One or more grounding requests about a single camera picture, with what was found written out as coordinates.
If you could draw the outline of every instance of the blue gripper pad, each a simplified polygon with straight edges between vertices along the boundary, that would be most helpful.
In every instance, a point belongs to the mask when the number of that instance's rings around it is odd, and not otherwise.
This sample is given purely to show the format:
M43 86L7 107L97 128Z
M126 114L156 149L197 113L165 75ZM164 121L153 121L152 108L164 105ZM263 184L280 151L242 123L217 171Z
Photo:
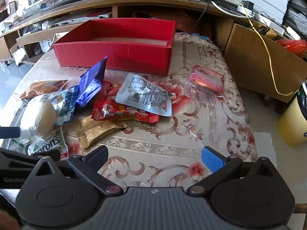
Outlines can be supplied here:
M215 172L225 165L224 160L205 147L201 151L201 160L211 172Z

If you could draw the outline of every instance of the red box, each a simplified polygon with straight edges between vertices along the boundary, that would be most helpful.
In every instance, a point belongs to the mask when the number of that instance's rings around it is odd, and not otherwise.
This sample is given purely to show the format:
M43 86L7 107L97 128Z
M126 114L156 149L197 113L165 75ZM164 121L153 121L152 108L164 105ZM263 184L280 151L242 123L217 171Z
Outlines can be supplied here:
M158 19L90 20L59 39L54 50L64 67L106 68L167 76L176 23Z

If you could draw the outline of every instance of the red bag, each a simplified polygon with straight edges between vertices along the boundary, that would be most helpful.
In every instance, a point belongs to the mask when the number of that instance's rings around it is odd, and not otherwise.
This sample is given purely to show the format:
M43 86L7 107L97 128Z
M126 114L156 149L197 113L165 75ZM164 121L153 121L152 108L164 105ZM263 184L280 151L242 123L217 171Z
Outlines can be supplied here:
M159 121L157 114L117 103L115 97L121 86L121 84L112 84L108 81L102 82L101 91L97 94L95 100L92 119L97 121L134 119L147 123Z
M277 40L275 41L278 44L282 45L292 53L295 53L299 57L303 58L307 51L307 43L305 40Z

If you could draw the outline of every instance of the picture frame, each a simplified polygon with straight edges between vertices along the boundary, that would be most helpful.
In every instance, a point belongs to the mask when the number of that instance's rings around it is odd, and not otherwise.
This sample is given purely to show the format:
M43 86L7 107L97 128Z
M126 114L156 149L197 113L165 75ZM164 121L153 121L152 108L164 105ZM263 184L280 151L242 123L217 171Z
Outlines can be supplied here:
M15 1L9 3L10 7L10 15L13 15L16 13L16 3Z

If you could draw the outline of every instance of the tile floor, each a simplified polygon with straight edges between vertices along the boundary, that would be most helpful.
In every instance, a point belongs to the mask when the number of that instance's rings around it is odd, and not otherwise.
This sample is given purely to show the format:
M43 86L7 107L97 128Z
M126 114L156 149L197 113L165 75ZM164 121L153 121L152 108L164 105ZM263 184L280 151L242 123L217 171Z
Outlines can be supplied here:
M277 169L293 193L295 202L307 203L307 143L295 148L288 147L278 132L280 116L274 106L264 107L256 92L242 87L239 87L239 91L248 110L252 130L271 134ZM293 214L288 226L292 230L302 230L304 218L304 214Z
M28 64L17 67L15 62L12 62L6 67L4 63L0 63L0 111L30 69L31 66Z

